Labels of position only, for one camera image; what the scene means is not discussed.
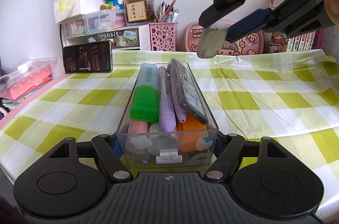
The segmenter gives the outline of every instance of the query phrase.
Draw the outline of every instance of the smartphone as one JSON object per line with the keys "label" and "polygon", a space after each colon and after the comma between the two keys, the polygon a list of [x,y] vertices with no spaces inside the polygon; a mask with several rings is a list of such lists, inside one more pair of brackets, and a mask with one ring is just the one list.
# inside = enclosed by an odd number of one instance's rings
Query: smartphone
{"label": "smartphone", "polygon": [[192,73],[176,58],[172,58],[170,64],[177,88],[179,106],[200,123],[207,125],[208,116],[200,98],[202,94]]}
{"label": "smartphone", "polygon": [[65,73],[105,73],[112,71],[109,40],[63,48]]}

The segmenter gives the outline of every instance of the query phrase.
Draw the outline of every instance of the phone screen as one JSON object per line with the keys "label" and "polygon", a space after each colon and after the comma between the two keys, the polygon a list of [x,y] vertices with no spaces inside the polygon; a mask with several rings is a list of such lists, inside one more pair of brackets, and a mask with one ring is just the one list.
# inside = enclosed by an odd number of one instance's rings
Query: phone screen
{"label": "phone screen", "polygon": [[110,72],[111,51],[109,41],[64,47],[65,72]]}

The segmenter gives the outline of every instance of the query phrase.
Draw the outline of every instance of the pink chalk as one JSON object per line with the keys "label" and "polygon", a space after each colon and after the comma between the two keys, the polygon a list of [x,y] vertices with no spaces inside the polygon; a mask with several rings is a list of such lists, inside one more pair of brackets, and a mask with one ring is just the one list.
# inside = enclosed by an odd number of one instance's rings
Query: pink chalk
{"label": "pink chalk", "polygon": [[126,137],[125,149],[134,154],[139,154],[139,155],[144,154],[145,149],[137,149],[134,146],[134,144],[131,142],[131,138],[138,137],[136,135],[133,136],[132,134],[147,133],[147,131],[148,131],[148,122],[131,120],[128,126],[128,131],[127,131],[127,133],[130,135],[127,135]]}

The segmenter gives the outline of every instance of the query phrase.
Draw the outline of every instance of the table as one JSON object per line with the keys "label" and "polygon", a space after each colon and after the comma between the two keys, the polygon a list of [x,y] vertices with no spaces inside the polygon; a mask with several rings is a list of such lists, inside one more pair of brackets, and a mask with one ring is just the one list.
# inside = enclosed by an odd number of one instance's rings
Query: table
{"label": "table", "polygon": [[339,211],[339,67],[322,50],[255,56],[114,51],[111,73],[64,75],[0,130],[0,166],[15,179],[67,136],[113,134],[144,62],[188,62],[220,131],[274,137],[323,181],[317,215]]}

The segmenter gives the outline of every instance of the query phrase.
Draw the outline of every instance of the white charger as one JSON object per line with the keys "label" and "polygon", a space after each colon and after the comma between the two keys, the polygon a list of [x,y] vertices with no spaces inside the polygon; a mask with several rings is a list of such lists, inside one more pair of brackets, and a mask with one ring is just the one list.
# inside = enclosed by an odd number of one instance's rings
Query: white charger
{"label": "white charger", "polygon": [[26,61],[24,63],[22,63],[21,65],[18,66],[18,72],[19,73],[25,73],[28,71],[29,68],[32,67],[32,61]]}

